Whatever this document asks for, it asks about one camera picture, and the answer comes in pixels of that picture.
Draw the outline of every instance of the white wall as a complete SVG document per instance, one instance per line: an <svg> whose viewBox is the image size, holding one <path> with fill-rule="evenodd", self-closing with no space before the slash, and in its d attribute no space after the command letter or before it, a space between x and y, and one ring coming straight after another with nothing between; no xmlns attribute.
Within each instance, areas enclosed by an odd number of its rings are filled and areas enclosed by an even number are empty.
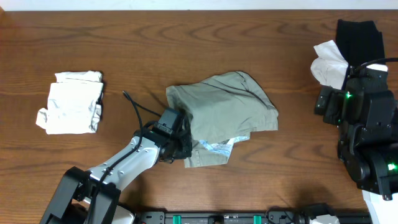
<svg viewBox="0 0 398 224"><path fill-rule="evenodd" d="M0 0L5 11L398 9L398 0Z"/></svg>

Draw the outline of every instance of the green light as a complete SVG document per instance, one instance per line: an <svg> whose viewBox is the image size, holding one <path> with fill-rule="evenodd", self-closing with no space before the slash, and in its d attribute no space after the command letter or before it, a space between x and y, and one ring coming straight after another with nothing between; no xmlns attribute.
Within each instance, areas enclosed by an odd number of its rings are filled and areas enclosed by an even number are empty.
<svg viewBox="0 0 398 224"><path fill-rule="evenodd" d="M396 169L397 166L395 164L388 164L388 170Z"/></svg>
<svg viewBox="0 0 398 224"><path fill-rule="evenodd" d="M349 92L347 92L346 97L348 99L348 98L352 97L352 95Z"/></svg>

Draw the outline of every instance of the gray cloth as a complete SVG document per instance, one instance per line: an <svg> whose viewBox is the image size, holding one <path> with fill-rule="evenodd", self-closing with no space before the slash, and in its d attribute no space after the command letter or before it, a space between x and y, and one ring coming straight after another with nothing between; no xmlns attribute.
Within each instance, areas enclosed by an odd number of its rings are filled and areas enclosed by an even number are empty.
<svg viewBox="0 0 398 224"><path fill-rule="evenodd" d="M191 122L192 157L185 167L227 163L229 156L207 150L199 140L209 144L252 131L278 129L278 111L262 88L244 72L215 75L200 83L170 86L166 89L170 107L184 110Z"/></svg>

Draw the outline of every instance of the brown tabletop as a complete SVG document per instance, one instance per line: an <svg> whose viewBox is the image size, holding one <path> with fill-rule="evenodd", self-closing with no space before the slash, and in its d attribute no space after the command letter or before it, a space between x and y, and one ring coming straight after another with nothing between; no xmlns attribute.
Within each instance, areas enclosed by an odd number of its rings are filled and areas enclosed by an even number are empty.
<svg viewBox="0 0 398 224"><path fill-rule="evenodd" d="M266 210L326 202L365 209L336 156L338 130L313 114L320 85L313 46L337 19L374 20L386 56L398 55L397 11L5 12L0 18L0 223L37 223L63 173L109 159L138 129L122 95L159 113L165 88L241 70L279 110L279 130L238 143L228 164L157 164L122 194L133 208ZM389 66L398 90L398 65ZM54 73L103 72L96 134L47 135L35 124ZM154 115L141 112L144 121Z"/></svg>

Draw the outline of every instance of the black fabric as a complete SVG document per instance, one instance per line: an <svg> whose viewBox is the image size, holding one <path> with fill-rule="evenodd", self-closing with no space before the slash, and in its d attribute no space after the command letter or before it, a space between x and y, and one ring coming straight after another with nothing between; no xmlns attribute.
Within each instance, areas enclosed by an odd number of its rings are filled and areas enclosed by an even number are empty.
<svg viewBox="0 0 398 224"><path fill-rule="evenodd" d="M382 34L376 29L373 21L349 22L339 19L336 45L349 65L341 87L342 90L346 88L350 66L356 67L365 62L385 57Z"/></svg>

